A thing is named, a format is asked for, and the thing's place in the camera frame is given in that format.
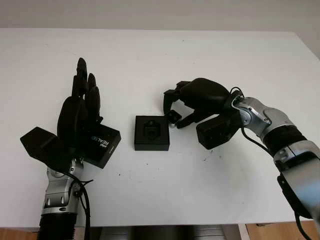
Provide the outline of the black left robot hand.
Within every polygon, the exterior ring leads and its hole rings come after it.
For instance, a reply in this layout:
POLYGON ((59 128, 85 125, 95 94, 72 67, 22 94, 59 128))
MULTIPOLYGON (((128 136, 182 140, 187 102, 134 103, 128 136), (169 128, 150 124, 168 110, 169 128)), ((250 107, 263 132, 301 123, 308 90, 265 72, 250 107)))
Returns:
POLYGON ((89 133, 101 123, 100 109, 101 97, 96 78, 87 72, 87 63, 80 57, 73 76, 71 96, 65 99, 57 123, 57 136, 68 155, 80 151, 89 133))

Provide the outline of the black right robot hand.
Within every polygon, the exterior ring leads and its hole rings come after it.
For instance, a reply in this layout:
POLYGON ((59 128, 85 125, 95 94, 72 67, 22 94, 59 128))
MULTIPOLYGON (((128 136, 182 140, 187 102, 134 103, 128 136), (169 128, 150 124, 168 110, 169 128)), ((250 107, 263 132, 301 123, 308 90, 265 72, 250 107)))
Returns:
POLYGON ((181 129, 213 115, 232 115, 234 111, 225 106, 230 95, 230 91, 224 86, 206 78, 180 81, 175 89, 168 89, 163 93, 163 113, 170 125, 181 129), (182 118, 172 110, 176 101, 182 101, 185 106, 193 109, 193 112, 182 118))

